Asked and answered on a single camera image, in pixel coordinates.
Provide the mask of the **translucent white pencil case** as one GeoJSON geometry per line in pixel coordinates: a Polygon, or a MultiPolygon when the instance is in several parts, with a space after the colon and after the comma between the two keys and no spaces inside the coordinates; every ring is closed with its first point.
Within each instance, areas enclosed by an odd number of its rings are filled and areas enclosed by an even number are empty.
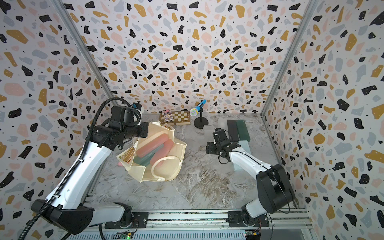
{"type": "Polygon", "coordinates": [[[228,120],[218,119],[218,127],[220,129],[224,129],[224,130],[228,131],[228,120]]]}

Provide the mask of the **light teal pencil case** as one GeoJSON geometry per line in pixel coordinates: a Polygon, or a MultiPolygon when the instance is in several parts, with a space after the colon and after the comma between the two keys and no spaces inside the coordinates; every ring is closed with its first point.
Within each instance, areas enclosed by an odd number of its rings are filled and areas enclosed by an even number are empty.
{"type": "Polygon", "coordinates": [[[249,142],[247,140],[239,140],[239,144],[241,145],[242,149],[248,154],[248,155],[252,155],[252,152],[251,152],[251,149],[250,149],[250,146],[249,146],[249,142]]]}
{"type": "Polygon", "coordinates": [[[244,158],[242,156],[234,155],[231,158],[232,163],[234,164],[234,170],[235,171],[243,171],[243,160],[244,158]]]}

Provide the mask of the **black pencil case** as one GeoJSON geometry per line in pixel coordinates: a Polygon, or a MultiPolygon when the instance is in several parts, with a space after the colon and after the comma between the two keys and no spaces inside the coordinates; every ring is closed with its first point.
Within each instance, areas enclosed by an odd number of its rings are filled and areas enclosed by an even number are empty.
{"type": "Polygon", "coordinates": [[[227,120],[227,125],[228,125],[228,132],[232,139],[232,142],[238,142],[239,134],[238,134],[237,122],[235,120],[227,120]]]}

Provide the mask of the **dark green pencil case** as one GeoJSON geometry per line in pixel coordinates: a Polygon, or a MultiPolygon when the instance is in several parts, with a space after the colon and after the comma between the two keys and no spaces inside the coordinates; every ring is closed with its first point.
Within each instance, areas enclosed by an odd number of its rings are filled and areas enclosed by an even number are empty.
{"type": "Polygon", "coordinates": [[[251,141],[246,122],[244,120],[236,120],[238,136],[240,141],[251,141]]]}

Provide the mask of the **cream floral canvas tote bag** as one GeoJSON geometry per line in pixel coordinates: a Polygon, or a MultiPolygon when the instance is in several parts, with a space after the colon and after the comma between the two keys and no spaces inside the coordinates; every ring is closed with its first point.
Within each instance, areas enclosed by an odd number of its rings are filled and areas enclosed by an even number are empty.
{"type": "Polygon", "coordinates": [[[121,166],[138,182],[174,180],[182,167],[187,144],[175,137],[175,129],[159,121],[149,123],[146,138],[138,138],[117,156],[121,166]]]}

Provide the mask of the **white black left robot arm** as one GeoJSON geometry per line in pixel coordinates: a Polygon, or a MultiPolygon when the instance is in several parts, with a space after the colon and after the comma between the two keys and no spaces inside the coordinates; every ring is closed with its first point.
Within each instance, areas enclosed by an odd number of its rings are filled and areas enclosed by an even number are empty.
{"type": "Polygon", "coordinates": [[[141,121],[139,103],[131,107],[113,106],[111,112],[112,116],[101,125],[92,123],[81,154],[60,184],[45,200],[34,201],[31,209],[37,218],[72,235],[104,223],[116,223],[122,228],[133,223],[132,208],[128,205],[114,202],[110,206],[87,207],[83,204],[88,186],[112,151],[133,138],[148,135],[149,124],[141,121]]]}

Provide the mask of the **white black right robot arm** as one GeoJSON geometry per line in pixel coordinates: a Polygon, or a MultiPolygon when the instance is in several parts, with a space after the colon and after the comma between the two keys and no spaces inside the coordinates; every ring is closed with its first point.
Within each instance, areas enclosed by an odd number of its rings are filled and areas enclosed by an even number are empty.
{"type": "Polygon", "coordinates": [[[273,214],[295,200],[294,190],[288,176],[280,164],[265,163],[251,154],[237,142],[231,141],[228,132],[217,128],[213,132],[214,141],[208,142],[207,154],[224,158],[245,170],[257,182],[258,197],[242,207],[241,221],[247,226],[255,225],[257,218],[273,214]]]}

